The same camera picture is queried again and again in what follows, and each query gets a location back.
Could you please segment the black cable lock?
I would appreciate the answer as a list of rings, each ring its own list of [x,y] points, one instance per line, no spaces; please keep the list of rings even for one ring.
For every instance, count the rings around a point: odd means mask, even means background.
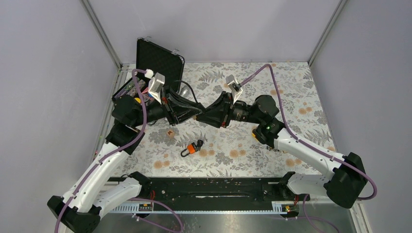
[[[182,81],[182,80],[174,81],[174,83],[183,84],[181,85],[181,88],[179,89],[178,92],[176,91],[172,92],[172,96],[173,96],[173,99],[176,105],[183,107],[183,106],[194,106],[194,105],[200,104],[194,94],[193,88],[190,86],[189,83],[187,83],[186,81]],[[194,101],[187,99],[187,97],[190,94],[192,94]]]

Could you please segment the orange black carabiner clip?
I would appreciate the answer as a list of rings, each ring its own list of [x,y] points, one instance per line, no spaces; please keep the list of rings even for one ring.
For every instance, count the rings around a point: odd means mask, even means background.
[[[200,151],[203,144],[204,144],[204,141],[201,139],[197,140],[197,142],[193,142],[189,144],[188,146],[186,146],[184,150],[181,151],[180,153],[181,157],[187,157],[190,154],[194,154]]]

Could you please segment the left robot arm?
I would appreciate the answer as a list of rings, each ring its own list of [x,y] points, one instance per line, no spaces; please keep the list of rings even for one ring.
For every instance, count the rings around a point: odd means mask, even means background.
[[[120,184],[102,193],[114,170],[137,148],[147,123],[167,118],[176,125],[201,114],[205,108],[168,88],[161,89],[157,100],[146,104],[142,93],[122,95],[114,100],[115,124],[100,152],[73,187],[62,196],[52,196],[47,205],[55,215],[56,233],[91,233],[100,220],[123,202],[152,194],[151,181],[134,172]]]

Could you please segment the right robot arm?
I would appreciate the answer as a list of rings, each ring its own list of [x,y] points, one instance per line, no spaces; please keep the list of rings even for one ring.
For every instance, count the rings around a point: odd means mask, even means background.
[[[328,151],[299,137],[276,118],[278,113],[270,95],[260,95],[248,105],[243,101],[233,102],[231,93],[222,92],[196,120],[216,128],[225,128],[231,121],[256,124],[252,135],[258,142],[285,151],[320,172],[320,175],[288,172],[278,188],[283,199],[291,200],[297,194],[326,196],[338,206],[350,209],[368,182],[360,156]]]

